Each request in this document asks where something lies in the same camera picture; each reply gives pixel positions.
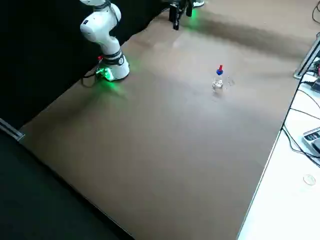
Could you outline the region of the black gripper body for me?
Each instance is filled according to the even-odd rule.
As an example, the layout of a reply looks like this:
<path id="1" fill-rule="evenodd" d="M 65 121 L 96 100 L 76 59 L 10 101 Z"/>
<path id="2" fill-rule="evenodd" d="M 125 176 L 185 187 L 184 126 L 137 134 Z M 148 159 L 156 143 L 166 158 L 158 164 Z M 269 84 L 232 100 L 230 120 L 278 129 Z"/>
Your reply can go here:
<path id="1" fill-rule="evenodd" d="M 188 17 L 191 17 L 192 11 L 192 0 L 172 0 L 169 7 L 169 20 L 171 22 L 179 20 L 183 13 L 185 13 Z"/>

